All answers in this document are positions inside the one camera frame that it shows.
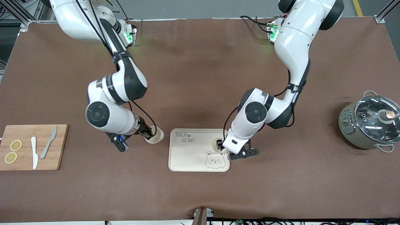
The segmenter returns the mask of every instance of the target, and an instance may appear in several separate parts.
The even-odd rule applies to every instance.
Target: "white tray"
[[[228,151],[218,152],[217,139],[223,129],[174,129],[170,135],[168,167],[172,171],[225,172],[229,169]]]

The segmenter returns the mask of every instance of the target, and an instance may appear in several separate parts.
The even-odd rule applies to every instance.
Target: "brown table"
[[[129,50],[149,83],[138,103],[166,136],[156,145],[132,137],[127,153],[85,120],[87,85],[115,71],[106,49],[57,24],[31,24],[19,35],[0,86],[0,130],[70,127],[59,171],[0,173],[1,222],[186,219],[198,207],[232,218],[400,217],[400,145],[390,154],[363,151],[337,125],[365,90],[400,102],[400,64],[383,24],[343,18],[319,32],[295,125],[265,127],[252,139],[260,154],[225,173],[170,171],[170,131],[222,128],[246,90],[279,93],[286,67],[248,21],[137,25]]]

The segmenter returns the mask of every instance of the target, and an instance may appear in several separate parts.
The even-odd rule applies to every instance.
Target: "pot lid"
[[[355,107],[357,126],[370,139],[393,144],[400,141],[400,106],[382,96],[368,96]]]

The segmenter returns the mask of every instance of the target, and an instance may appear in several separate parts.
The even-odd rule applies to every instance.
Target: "robotic arm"
[[[86,119],[94,128],[104,131],[111,142],[124,152],[131,135],[148,140],[155,136],[144,119],[122,107],[142,98],[147,81],[126,47],[133,45],[136,28],[117,20],[105,6],[94,8],[90,0],[50,0],[61,29],[77,40],[102,41],[112,55],[117,72],[91,82],[88,86]]]
[[[282,100],[258,88],[245,92],[238,105],[238,114],[224,141],[218,148],[227,148],[231,160],[258,154],[252,149],[250,138],[264,124],[279,129],[293,118],[299,94],[306,84],[311,61],[308,52],[318,30],[327,30],[341,18],[342,0],[280,0],[279,9],[287,13],[270,24],[269,40],[289,71],[290,81]]]

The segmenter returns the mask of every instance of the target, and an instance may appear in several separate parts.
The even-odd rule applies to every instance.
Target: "wooden cutting board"
[[[44,159],[40,155],[57,126],[56,138],[51,142]],[[33,170],[33,154],[31,138],[36,137],[36,153],[39,155],[36,170],[58,170],[67,137],[68,125],[8,125],[0,145],[0,171],[3,170]],[[17,159],[10,164],[4,160],[7,153],[12,152],[10,144],[14,140],[22,141],[22,148],[17,153]]]

